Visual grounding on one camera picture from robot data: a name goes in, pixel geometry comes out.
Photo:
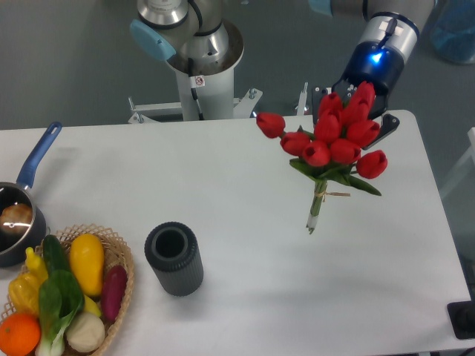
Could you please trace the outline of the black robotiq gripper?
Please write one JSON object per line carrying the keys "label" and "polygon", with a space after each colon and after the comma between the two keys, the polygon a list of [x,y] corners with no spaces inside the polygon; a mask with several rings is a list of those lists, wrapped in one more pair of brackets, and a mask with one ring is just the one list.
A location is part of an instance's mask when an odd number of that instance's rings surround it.
{"label": "black robotiq gripper", "polygon": [[[312,89],[312,122],[318,121],[318,110],[321,100],[332,91],[347,98],[350,86],[357,88],[362,82],[372,83],[376,98],[370,111],[369,118],[375,119],[388,109],[388,99],[404,69],[403,57],[394,49],[380,48],[376,42],[358,44],[344,69],[340,79],[331,87],[315,86]],[[384,138],[392,134],[400,120],[391,113],[381,117],[381,127],[378,136],[363,150],[368,150]]]}

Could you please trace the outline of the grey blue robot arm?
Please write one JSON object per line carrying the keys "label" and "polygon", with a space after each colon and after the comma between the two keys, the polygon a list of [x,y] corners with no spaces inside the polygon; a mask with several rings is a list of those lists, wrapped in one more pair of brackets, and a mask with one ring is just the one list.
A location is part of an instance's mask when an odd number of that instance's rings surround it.
{"label": "grey blue robot arm", "polygon": [[[329,16],[358,16],[367,26],[341,78],[328,88],[303,89],[297,106],[312,111],[337,93],[348,99],[362,82],[373,84],[376,101],[370,118],[381,119],[379,139],[399,125],[388,111],[388,99],[436,2],[311,1],[310,8]],[[222,15],[221,1],[139,1],[130,32],[140,48],[175,72],[180,109],[186,121],[245,118],[255,115],[261,98],[250,89],[234,96],[234,69],[243,55],[239,30]]]}

